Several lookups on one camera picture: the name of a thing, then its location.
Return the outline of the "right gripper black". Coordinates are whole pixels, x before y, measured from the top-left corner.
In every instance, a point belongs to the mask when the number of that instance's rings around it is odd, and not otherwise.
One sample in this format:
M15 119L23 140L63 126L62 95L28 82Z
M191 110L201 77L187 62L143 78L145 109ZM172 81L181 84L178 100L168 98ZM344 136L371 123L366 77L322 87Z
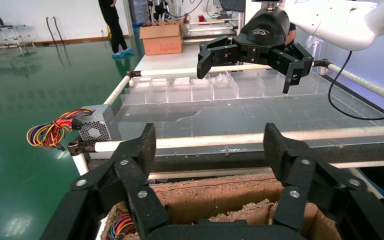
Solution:
M260 9L232 38L221 36L200 46L196 74L203 79L214 66L244 63L270 65L284 75L282 92L287 94L291 86L297 86L302 77L308 76L313 56L299 43L285 49L290 28L287 13L274 7Z

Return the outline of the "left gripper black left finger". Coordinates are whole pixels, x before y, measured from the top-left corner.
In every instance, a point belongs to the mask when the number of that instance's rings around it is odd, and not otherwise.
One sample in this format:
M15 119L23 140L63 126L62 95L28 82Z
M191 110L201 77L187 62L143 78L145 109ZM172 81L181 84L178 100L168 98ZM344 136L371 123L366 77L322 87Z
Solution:
M168 220L148 182L154 168L156 143L155 126L147 123L139 137L119 143L107 162L78 177L71 190L89 191L100 216L113 205L126 201L140 238L147 238Z

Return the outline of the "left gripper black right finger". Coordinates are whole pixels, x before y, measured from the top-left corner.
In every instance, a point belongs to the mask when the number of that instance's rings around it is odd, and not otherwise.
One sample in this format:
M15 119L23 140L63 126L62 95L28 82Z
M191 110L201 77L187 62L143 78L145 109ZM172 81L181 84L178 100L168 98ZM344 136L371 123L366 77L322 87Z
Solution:
M276 125L265 125L265 158L283 192L274 224L300 231L308 202L335 217L351 200L351 193L367 193L367 185L343 169L324 161L303 141L282 135Z

